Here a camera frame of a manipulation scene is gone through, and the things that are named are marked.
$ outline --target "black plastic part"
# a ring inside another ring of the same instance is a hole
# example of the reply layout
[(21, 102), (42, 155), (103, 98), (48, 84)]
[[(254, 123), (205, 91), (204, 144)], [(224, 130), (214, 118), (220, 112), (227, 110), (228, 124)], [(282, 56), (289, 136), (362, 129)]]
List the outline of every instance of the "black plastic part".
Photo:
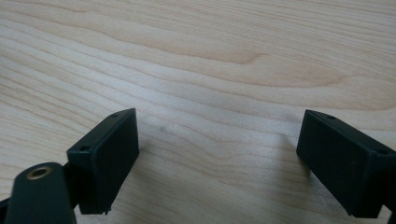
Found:
[(76, 223), (62, 165), (38, 164), (15, 178), (6, 223)]
[(306, 110), (297, 154), (354, 217), (395, 212), (396, 152), (340, 119)]
[(0, 224), (5, 223), (9, 198), (0, 202)]
[(108, 116), (67, 150), (69, 176), (78, 176), (76, 201), (82, 214), (107, 213), (139, 155), (136, 113), (123, 110)]

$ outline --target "black clamp jaw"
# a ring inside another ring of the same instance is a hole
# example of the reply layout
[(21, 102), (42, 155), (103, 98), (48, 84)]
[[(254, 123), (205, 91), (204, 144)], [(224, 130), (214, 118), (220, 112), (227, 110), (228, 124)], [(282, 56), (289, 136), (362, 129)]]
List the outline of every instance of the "black clamp jaw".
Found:
[(67, 150), (65, 166), (47, 162), (20, 173), (0, 202), (0, 224), (76, 223), (77, 204), (82, 214), (107, 214), (138, 155), (135, 110), (112, 114)]
[(340, 119), (305, 111), (297, 155), (349, 215), (396, 211), (396, 152)]

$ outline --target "table surface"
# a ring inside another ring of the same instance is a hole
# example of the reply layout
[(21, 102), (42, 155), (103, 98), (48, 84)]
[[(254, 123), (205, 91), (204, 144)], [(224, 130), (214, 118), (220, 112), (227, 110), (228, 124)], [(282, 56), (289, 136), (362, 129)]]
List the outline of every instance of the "table surface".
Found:
[(396, 149), (394, 0), (0, 1), (0, 199), (22, 170), (137, 110), (141, 154), (78, 223), (349, 217), (296, 156), (306, 109)]

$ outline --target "wooden table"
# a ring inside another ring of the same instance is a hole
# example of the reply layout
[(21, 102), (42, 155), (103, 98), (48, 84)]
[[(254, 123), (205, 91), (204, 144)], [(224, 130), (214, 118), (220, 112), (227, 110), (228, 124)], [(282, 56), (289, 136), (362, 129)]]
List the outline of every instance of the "wooden table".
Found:
[(396, 148), (394, 0), (0, 1), (0, 195), (107, 115), (141, 154), (78, 223), (386, 223), (349, 217), (295, 153), (304, 111)]

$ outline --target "small hole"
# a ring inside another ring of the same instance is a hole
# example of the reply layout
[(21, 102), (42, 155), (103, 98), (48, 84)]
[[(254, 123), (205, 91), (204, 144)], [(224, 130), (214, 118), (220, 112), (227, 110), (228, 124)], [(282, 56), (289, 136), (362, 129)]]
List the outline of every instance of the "small hole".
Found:
[(48, 175), (51, 171), (52, 169), (50, 167), (42, 166), (35, 168), (33, 171), (29, 172), (26, 177), (30, 180), (36, 180)]
[(46, 173), (46, 172), (47, 172), (46, 169), (39, 169), (39, 170), (36, 170), (36, 171), (32, 172), (32, 177), (38, 177), (38, 176), (40, 176), (40, 175), (43, 175), (43, 174)]
[(88, 150), (90, 148), (91, 148), (90, 146), (82, 146), (79, 150), (80, 151), (86, 151), (86, 150)]
[(374, 151), (376, 153), (378, 153), (378, 154), (381, 154), (381, 155), (388, 155), (389, 154), (389, 152), (387, 150), (383, 149), (383, 148), (375, 148)]

